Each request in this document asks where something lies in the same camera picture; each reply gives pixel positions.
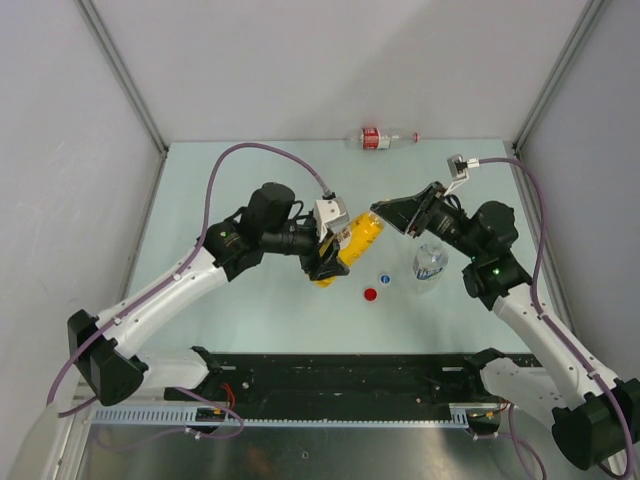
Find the yellow juice bottle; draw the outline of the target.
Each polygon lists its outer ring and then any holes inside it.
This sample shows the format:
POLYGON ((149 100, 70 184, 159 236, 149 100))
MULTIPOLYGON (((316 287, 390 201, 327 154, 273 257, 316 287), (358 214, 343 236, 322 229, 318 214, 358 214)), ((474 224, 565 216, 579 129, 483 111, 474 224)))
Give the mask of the yellow juice bottle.
MULTIPOLYGON (((317 246, 326 240, 336 240, 340 246, 340 258, 351 267, 373 245, 384 230, 382 220, 372 212, 364 212, 352 220, 341 231, 327 236, 323 241, 318 239, 317 246)), ((338 277, 325 281, 312 281, 317 286, 330 286, 338 277)))

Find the red bottle cap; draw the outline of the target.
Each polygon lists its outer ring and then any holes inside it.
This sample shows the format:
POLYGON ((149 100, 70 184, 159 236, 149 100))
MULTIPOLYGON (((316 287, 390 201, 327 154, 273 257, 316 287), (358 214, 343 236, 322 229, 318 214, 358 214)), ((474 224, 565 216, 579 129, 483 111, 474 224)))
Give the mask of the red bottle cap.
POLYGON ((363 291, 363 297, 368 302, 373 302, 378 297, 378 292, 375 288, 368 287, 363 291))

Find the blue-label clear drink bottle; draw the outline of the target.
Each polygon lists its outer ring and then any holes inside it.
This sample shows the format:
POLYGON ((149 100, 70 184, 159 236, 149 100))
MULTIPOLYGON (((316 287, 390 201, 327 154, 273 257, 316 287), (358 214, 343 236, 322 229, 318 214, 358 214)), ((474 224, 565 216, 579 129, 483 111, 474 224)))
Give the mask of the blue-label clear drink bottle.
POLYGON ((419 294, 433 290, 446 269, 448 252, 440 240, 430 240, 416 251, 412 261, 412 282, 419 294))

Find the clear red-label water bottle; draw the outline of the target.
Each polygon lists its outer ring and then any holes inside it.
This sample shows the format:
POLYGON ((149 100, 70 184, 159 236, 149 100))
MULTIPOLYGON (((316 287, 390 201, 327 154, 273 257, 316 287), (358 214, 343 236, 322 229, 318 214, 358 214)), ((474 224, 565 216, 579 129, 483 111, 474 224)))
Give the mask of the clear red-label water bottle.
POLYGON ((349 133, 345 144, 364 151, 383 151, 405 148, 420 141, 418 132, 394 128, 361 127, 349 133))

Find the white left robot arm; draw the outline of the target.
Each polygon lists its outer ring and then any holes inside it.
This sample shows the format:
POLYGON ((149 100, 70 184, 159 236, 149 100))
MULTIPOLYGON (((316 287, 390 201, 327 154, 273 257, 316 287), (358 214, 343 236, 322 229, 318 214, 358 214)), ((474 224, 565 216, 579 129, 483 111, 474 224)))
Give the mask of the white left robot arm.
POLYGON ((72 359, 102 405, 117 405, 140 389, 184 388, 202 400, 214 397, 221 376, 209 368, 202 348, 167 355, 141 349, 181 310, 257 266, 264 255, 299 257, 312 281, 348 274, 335 237, 349 220, 343 200, 330 194, 308 214, 292 216, 297 203, 290 188, 264 184, 137 295, 96 316, 80 310, 68 320, 72 359))

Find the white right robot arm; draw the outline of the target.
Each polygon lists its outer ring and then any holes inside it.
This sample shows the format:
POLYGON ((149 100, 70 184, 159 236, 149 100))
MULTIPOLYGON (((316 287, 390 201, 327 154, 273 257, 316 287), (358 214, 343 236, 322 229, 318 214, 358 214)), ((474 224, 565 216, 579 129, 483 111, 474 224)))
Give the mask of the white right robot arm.
POLYGON ((619 452, 635 465, 639 440, 639 382, 624 381, 586 349, 553 310, 532 292, 533 280, 511 251, 515 214, 498 201, 473 216, 449 205, 445 188, 431 183, 418 194, 372 204, 373 213, 412 238, 429 232, 466 255, 467 293, 525 343, 543 370, 516 365, 495 349, 470 358, 461 376, 473 401, 509 400, 544 425, 565 458, 587 470, 619 452))

